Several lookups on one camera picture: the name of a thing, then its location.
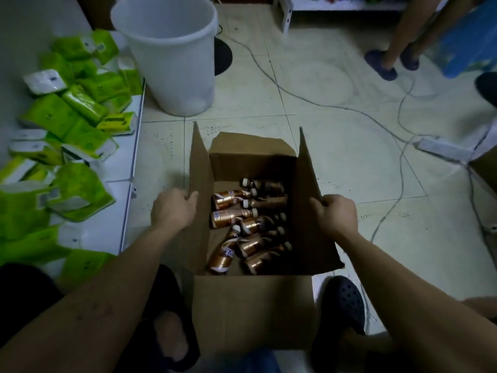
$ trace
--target white bucket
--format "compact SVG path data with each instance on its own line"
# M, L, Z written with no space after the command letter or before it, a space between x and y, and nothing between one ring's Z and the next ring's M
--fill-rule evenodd
M110 12L165 112L193 116L214 102L214 36L209 0L119 0Z

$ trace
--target brown bottle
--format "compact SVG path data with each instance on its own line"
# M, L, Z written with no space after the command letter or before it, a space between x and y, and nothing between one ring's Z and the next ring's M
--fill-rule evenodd
M207 263L211 271L216 274L224 274L228 271L233 256L235 255L235 248L237 246L238 237L240 236L240 226L233 225L226 236L226 240L217 247L213 252Z
M285 242L272 249L255 254L249 257L244 264L252 275L268 274L271 267L287 252L292 250L290 242Z
M257 217L259 213L257 209L224 209L222 211L215 211L211 213L211 227L212 229L224 228L239 224L241 220L250 217Z
M230 190L223 191L220 193L215 193L212 195L212 204L216 211L225 209L230 205L241 203L244 199L250 199L251 197L257 196L257 190L251 188L250 191L246 190Z
M285 193L285 188L281 182L268 181L268 180L255 180L252 181L248 178L244 178L242 181L242 186L246 188L256 188L258 192L261 193Z
M269 249L276 243L281 242L285 236L285 229L278 226L276 230L265 233L255 233L248 237L238 238L238 248L243 257L249 257L259 251Z
M288 195L277 197L258 197L256 199L245 199L244 208L278 209L284 208L288 202Z
M265 232L266 230L274 229L276 226L286 222L286 215L278 213L271 217L258 216L242 220L240 226L246 235Z

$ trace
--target forearm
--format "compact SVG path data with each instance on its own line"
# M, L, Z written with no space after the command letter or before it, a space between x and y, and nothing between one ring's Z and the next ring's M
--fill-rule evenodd
M358 233L343 247L383 324L422 371L497 371L497 327Z
M112 371L140 322L164 246L175 234L145 232L14 336L0 350L0 370Z

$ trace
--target floor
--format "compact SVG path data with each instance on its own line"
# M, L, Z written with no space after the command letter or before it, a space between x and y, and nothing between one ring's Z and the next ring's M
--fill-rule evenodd
M400 75L394 82L372 72L362 59L364 50L386 48L394 25L296 13L288 37L283 37L281 16L273 15L269 5L221 5L218 13L224 29L220 38L229 34L249 45L282 87L317 103L366 112L405 139L411 135L398 125L397 113L414 80L413 96L406 99L400 115L412 131L464 144L466 136L496 114L474 90L475 73L447 80L425 57L417 72L396 66ZM159 191L188 187L194 120L207 147L219 131L229 131L281 138L297 151L302 126L321 192L353 199L360 232L370 237L400 195L402 146L361 114L314 106L283 93L259 71L245 48L226 42L233 50L233 65L216 78L214 105L203 114L167 115L147 94L128 243L150 224ZM457 299L497 295L497 273L470 207L466 172L412 146L402 165L405 199L382 225L375 243ZM484 221L497 220L497 201L481 183L476 183L476 204ZM177 241L164 262L174 266L179 254ZM341 251L340 256L345 269L327 275L348 275L358 284L350 261ZM316 293L322 279L316 277ZM368 331L383 330L372 310ZM277 357L284 373L310 371L303 352L279 351Z

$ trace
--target hand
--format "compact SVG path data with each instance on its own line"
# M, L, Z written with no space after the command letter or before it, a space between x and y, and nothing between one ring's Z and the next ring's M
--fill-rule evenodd
M153 228L172 228L179 232L193 222L197 211L198 192L188 198L188 193L179 188L163 191L154 201L150 218Z
M353 200L342 195L325 195L321 201L313 197L309 201L316 211L321 230L339 245L359 234L357 210Z

